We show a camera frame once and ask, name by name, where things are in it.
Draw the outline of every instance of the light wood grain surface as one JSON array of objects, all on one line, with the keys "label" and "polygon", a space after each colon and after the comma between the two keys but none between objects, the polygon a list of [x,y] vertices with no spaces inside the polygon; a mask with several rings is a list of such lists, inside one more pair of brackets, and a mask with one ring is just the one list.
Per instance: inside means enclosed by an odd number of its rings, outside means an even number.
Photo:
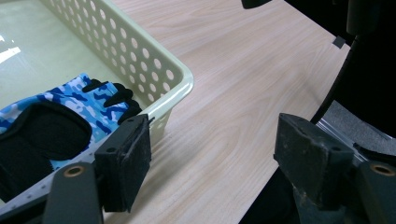
[{"label": "light wood grain surface", "polygon": [[106,223],[238,223],[265,186],[280,112],[311,119],[349,46],[282,0],[114,0],[194,74],[131,214]]}]

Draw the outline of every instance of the screw hole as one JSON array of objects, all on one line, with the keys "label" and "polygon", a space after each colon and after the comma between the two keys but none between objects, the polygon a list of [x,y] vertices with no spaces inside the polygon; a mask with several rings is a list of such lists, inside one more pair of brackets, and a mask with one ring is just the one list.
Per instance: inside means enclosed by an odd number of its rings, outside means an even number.
[{"label": "screw hole", "polygon": [[332,147],[332,150],[334,150],[334,151],[341,151],[341,148],[340,148],[340,147]]},{"label": "screw hole", "polygon": [[81,175],[84,172],[84,167],[82,166],[72,166],[64,171],[65,177],[75,177]]},{"label": "screw hole", "polygon": [[376,172],[380,175],[386,175],[386,176],[395,176],[396,175],[396,173],[393,170],[389,169],[386,166],[380,165],[380,164],[372,164],[370,167],[374,172]]},{"label": "screw hole", "polygon": [[116,151],[116,149],[114,147],[108,148],[106,150],[106,152],[108,152],[108,153],[112,153],[112,152],[115,152],[115,151]]}]

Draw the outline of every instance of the white plastic basket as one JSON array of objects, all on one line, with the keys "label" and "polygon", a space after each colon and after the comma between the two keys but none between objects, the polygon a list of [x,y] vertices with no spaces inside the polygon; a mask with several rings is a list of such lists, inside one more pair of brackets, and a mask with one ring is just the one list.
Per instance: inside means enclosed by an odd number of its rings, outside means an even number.
[{"label": "white plastic basket", "polygon": [[[0,18],[0,52],[14,49],[14,57],[0,61],[0,107],[85,72],[134,91],[142,113],[154,119],[155,144],[171,109],[192,89],[191,71],[109,1],[0,0]],[[92,154],[70,162],[92,162]],[[6,203],[0,215],[48,193],[52,176]]]}]

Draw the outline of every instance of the camouflage fabric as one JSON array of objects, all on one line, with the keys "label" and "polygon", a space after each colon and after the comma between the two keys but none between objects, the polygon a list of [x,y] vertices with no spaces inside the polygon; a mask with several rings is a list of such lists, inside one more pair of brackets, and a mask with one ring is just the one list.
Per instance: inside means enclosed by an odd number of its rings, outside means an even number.
[{"label": "camouflage fabric", "polygon": [[[128,109],[125,103],[104,107],[104,103],[117,92],[115,86],[108,82],[93,91],[82,89],[91,84],[87,74],[81,74],[62,86],[45,91],[35,96],[22,99],[0,110],[0,134],[4,133],[18,115],[30,104],[50,101],[65,105],[87,120],[92,127],[91,141],[87,148],[93,147],[114,132],[119,125],[118,119]],[[51,161],[54,170],[66,165],[68,161]]]}]

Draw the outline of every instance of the black mechanical part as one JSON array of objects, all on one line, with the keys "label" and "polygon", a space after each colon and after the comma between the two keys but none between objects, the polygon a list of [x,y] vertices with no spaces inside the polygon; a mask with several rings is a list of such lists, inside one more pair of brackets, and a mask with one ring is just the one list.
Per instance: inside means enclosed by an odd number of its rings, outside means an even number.
[{"label": "black mechanical part", "polygon": [[26,224],[38,224],[42,223],[44,209],[46,207],[47,196],[41,196],[35,200],[30,201],[17,207],[2,216],[0,216],[1,224],[15,224],[15,223],[26,223]]},{"label": "black mechanical part", "polygon": [[280,114],[274,157],[293,186],[318,208],[338,208],[338,182],[352,162],[350,148],[306,119]]},{"label": "black mechanical part", "polygon": [[250,9],[254,7],[260,7],[271,0],[242,0],[242,7],[244,9]]},{"label": "black mechanical part", "polygon": [[148,116],[125,120],[95,152],[95,161],[104,177],[105,211],[130,211],[151,161]]},{"label": "black mechanical part", "polygon": [[43,223],[103,223],[95,171],[90,163],[73,163],[55,174]]},{"label": "black mechanical part", "polygon": [[396,223],[396,169],[379,161],[359,166],[356,186],[371,223]]}]

